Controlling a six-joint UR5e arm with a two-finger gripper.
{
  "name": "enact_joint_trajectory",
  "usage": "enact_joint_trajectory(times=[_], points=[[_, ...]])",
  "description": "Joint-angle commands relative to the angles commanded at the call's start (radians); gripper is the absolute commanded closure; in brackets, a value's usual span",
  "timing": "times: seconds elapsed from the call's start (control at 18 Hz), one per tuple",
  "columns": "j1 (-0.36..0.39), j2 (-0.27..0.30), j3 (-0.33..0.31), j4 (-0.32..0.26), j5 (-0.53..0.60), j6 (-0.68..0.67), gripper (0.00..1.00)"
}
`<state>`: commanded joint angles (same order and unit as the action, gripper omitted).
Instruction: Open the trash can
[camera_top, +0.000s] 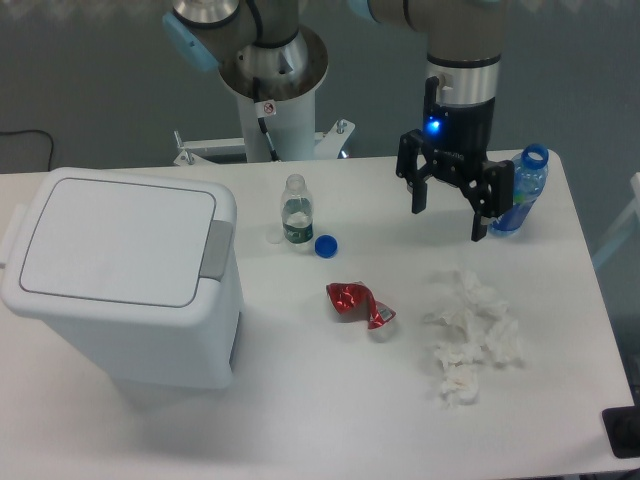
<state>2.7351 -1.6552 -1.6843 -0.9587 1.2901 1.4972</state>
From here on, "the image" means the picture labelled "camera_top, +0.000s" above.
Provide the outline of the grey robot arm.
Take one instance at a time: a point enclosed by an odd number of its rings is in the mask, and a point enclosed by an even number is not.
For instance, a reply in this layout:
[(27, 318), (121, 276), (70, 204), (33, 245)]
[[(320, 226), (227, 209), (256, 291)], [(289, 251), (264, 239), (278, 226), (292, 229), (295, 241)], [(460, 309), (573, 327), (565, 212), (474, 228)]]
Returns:
[[(354, 1), (376, 24), (425, 35), (422, 122), (399, 141), (396, 173), (419, 213), (427, 182), (458, 188), (474, 213), (471, 238), (512, 206), (514, 166), (487, 156), (507, 5), (503, 1)], [(314, 155), (315, 93), (327, 48), (299, 19), (295, 1), (175, 1), (165, 32), (194, 68), (216, 71), (238, 101), (251, 162)]]

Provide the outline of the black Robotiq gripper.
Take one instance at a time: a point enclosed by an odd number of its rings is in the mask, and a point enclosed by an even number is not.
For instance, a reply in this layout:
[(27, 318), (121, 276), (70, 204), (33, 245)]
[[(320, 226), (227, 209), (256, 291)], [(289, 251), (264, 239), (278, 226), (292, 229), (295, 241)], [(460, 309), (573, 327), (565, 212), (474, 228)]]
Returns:
[(419, 214), (427, 205), (427, 180), (436, 178), (455, 156), (458, 173), (446, 183), (460, 187), (474, 212), (471, 240), (478, 242), (488, 225), (513, 206), (514, 163), (488, 161), (495, 100), (474, 105), (441, 105), (425, 99), (423, 132), (415, 129), (400, 137), (396, 175), (410, 190), (411, 212)]

